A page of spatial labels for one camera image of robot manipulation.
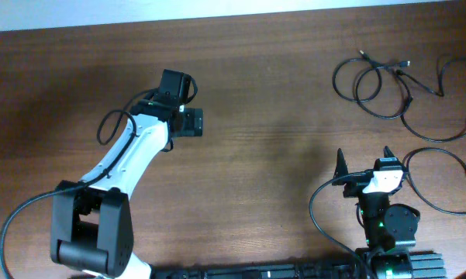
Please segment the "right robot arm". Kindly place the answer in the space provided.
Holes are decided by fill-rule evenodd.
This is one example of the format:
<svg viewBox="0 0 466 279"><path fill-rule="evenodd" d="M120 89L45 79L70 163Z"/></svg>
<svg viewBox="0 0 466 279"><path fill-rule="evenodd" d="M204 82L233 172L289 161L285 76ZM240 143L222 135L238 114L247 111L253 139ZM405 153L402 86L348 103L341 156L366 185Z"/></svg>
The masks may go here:
<svg viewBox="0 0 466 279"><path fill-rule="evenodd" d="M333 186L343 186L345 198L357 199L357 212L367 242L355 250L362 278L412 278L409 248L416 245L420 213L390 197L402 188L407 168L389 148L371 169L351 173L343 151L337 151Z"/></svg>

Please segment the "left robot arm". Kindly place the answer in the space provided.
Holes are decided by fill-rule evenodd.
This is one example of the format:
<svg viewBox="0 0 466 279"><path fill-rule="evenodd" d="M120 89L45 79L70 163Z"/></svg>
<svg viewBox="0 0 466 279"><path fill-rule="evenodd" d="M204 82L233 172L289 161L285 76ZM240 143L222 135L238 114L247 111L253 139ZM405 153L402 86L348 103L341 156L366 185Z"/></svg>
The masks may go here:
<svg viewBox="0 0 466 279"><path fill-rule="evenodd" d="M50 258L97 278L149 278L151 266L133 252L129 201L139 180L176 137L201 136L203 111L188 103L198 93L194 78L164 70L157 88L135 95L121 109L120 137L79 181L62 181L53 199Z"/></svg>

